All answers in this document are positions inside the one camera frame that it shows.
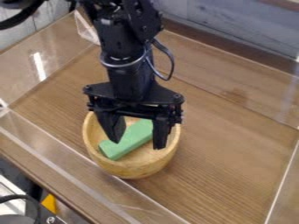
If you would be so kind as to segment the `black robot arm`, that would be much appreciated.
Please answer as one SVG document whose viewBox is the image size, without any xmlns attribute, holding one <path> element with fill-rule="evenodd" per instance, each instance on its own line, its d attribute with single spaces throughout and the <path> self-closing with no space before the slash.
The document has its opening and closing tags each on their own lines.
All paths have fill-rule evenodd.
<svg viewBox="0 0 299 224">
<path fill-rule="evenodd" d="M 71 1 L 85 9 L 98 32 L 99 60 L 109 76 L 107 82 L 83 88 L 89 109 L 114 143 L 125 136 L 129 116 L 150 120 L 154 148 L 161 150 L 173 127 L 184 121 L 185 103 L 184 95 L 158 83 L 173 78 L 157 70 L 153 53 L 158 48 L 173 54 L 157 39 L 165 29 L 162 12 L 151 0 Z"/>
</svg>

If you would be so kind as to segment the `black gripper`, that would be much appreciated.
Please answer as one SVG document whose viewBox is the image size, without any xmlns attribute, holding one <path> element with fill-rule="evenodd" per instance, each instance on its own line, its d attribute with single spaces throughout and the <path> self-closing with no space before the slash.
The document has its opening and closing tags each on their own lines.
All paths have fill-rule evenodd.
<svg viewBox="0 0 299 224">
<path fill-rule="evenodd" d="M 87 85 L 83 92 L 109 139 L 121 142 L 127 129 L 125 116 L 145 118 L 154 121 L 154 149 L 164 149 L 172 124 L 184 122 L 184 96 L 158 83 L 157 77 L 164 76 L 153 56 L 114 59 L 102 55 L 101 62 L 109 81 Z"/>
</svg>

